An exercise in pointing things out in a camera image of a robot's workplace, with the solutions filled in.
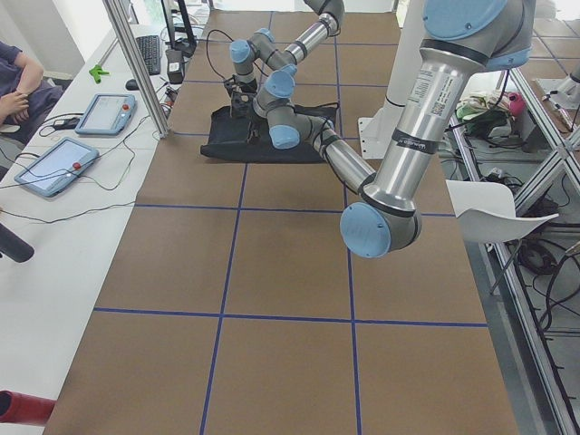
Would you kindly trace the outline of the red cylinder object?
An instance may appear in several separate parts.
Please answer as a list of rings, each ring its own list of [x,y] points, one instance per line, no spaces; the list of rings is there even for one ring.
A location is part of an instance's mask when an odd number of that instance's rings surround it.
[[[1,391],[1,422],[43,427],[51,417],[56,400]]]

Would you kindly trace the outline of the black computer keyboard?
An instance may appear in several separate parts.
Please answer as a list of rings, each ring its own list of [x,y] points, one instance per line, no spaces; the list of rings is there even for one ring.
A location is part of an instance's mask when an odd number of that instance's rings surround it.
[[[159,75],[160,61],[160,38],[157,35],[138,36],[136,44],[149,75]]]

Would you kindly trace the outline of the aluminium frame post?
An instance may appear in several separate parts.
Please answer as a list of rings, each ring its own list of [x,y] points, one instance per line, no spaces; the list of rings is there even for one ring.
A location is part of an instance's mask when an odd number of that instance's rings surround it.
[[[128,22],[121,0],[102,0],[109,17],[112,29],[120,43],[121,50],[139,87],[141,98],[153,120],[159,136],[163,139],[169,133],[169,125],[164,111],[161,109],[157,93],[150,81],[145,62]]]

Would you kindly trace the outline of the upper blue teach pendant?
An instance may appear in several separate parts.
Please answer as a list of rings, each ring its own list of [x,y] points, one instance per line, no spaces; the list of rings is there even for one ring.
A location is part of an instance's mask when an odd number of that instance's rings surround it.
[[[79,135],[115,136],[129,124],[136,104],[130,94],[95,94],[74,130]]]

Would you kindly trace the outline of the black t-shirt with logo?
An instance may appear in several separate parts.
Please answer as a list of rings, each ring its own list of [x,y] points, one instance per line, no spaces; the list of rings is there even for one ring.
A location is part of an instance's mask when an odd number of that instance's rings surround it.
[[[289,102],[266,112],[269,131],[259,132],[258,143],[247,143],[251,114],[234,119],[229,108],[212,113],[208,143],[200,147],[206,157],[243,163],[310,164],[323,161],[314,148],[322,129],[333,128],[337,108],[304,107]]]

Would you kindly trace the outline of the pile of colourful cloths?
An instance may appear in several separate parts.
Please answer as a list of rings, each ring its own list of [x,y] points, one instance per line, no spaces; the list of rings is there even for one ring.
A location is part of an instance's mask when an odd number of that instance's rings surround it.
[[[519,92],[472,92],[457,104],[456,117],[468,136],[507,138],[519,134],[517,118],[525,108]]]

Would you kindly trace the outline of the black power adapter box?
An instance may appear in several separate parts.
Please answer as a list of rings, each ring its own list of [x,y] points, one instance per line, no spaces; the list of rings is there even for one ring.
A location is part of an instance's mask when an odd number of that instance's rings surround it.
[[[171,84],[181,84],[185,77],[184,57],[180,50],[167,49],[167,75]]]

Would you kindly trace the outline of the blue teach pendant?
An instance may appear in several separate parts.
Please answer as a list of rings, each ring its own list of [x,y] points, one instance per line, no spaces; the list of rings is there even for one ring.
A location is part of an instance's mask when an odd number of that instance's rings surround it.
[[[129,124],[136,104],[130,94],[95,94],[74,130],[79,135],[115,136]]]
[[[100,152],[72,138],[64,138],[26,166],[14,181],[44,198],[52,198],[77,180]]]

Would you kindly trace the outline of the aluminium side frame rack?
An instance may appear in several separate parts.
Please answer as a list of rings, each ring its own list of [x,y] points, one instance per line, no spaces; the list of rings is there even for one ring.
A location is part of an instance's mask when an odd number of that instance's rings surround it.
[[[454,122],[458,153],[451,172],[464,184],[506,172],[515,218],[505,243],[469,245],[469,258],[509,398],[524,434],[579,431],[579,118],[577,100],[557,87],[579,64],[575,42],[535,37],[528,63],[512,72],[478,74],[472,91],[519,92],[526,108],[513,140],[480,140]]]

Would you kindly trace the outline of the black computer mouse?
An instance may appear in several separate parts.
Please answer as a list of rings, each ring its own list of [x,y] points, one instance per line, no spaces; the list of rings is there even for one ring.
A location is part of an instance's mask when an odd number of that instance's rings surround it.
[[[130,80],[126,81],[125,88],[128,91],[137,91],[139,89],[139,85],[137,84],[135,79],[130,79]]]

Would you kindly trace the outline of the seated person in purple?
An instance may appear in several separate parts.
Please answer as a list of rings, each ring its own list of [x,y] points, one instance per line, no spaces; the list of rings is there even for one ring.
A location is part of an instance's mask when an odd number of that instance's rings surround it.
[[[41,64],[1,43],[1,124],[19,127],[9,138],[27,144],[62,96],[61,86],[44,79]]]

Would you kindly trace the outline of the lower blue teach pendant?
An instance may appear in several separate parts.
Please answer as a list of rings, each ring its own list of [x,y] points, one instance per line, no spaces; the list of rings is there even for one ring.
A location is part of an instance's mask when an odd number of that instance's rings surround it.
[[[52,198],[77,180],[100,152],[72,138],[64,138],[26,166],[14,181],[44,198]]]

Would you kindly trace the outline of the green plastic clamp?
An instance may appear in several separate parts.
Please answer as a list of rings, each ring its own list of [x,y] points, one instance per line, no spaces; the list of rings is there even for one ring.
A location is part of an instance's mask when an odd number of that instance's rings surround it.
[[[102,77],[108,76],[110,73],[108,71],[105,71],[99,64],[95,64],[89,70],[89,74],[94,79],[94,82],[96,84],[100,84],[102,82]]]

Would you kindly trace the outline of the white pedestal column base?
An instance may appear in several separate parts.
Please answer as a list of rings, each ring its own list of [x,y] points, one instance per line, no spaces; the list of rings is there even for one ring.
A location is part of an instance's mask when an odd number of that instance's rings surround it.
[[[414,24],[403,26],[384,104],[371,118],[358,119],[362,157],[365,160],[384,157],[420,67],[421,37],[422,31]]]

